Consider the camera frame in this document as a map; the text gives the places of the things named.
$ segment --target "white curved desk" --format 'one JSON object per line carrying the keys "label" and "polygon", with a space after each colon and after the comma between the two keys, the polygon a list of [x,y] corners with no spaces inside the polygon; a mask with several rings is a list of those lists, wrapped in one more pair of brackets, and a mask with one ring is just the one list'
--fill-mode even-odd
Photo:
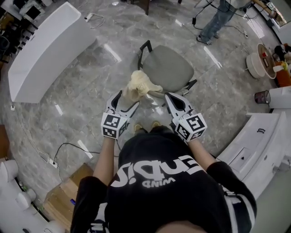
{"label": "white curved desk", "polygon": [[9,69],[12,101],[40,102],[60,73],[94,41],[81,13],[64,3],[39,26]]}

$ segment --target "gray wall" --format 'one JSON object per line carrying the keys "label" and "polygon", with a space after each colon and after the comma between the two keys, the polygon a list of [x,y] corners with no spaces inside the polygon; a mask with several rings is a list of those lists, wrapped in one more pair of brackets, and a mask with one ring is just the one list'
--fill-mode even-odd
{"label": "gray wall", "polygon": [[251,233],[285,233],[291,225],[291,170],[278,172],[257,200]]}

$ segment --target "cardboard box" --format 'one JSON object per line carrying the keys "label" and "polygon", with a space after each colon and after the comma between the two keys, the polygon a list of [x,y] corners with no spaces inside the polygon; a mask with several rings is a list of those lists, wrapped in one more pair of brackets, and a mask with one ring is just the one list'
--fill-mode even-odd
{"label": "cardboard box", "polygon": [[8,155],[9,139],[4,125],[0,125],[0,158],[4,158]]}
{"label": "cardboard box", "polygon": [[71,199],[76,200],[81,179],[92,175],[92,169],[83,164],[68,180],[53,188],[46,195],[43,205],[45,210],[68,231],[70,231],[75,207]]}

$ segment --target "drawer handle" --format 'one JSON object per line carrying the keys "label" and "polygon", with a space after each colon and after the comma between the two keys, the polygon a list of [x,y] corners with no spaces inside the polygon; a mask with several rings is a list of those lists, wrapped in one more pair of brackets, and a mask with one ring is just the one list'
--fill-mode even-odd
{"label": "drawer handle", "polygon": [[258,131],[257,131],[257,133],[258,133],[258,132],[260,132],[260,133],[265,133],[266,131],[265,131],[264,129],[259,128]]}

